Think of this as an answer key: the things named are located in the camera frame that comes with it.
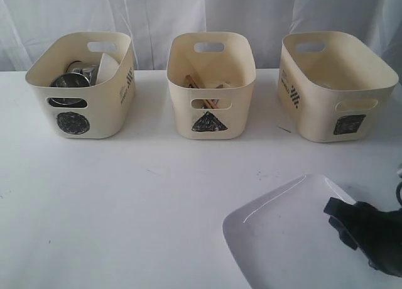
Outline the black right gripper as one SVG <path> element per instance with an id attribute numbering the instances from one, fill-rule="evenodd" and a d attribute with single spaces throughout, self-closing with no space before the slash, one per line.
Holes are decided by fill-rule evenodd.
<path id="1" fill-rule="evenodd" d="M 401 276 L 401 212 L 382 212 L 356 202 L 348 204 L 329 198 L 323 212 L 339 239 L 353 250 L 359 249 L 368 265 L 391 276 Z"/>

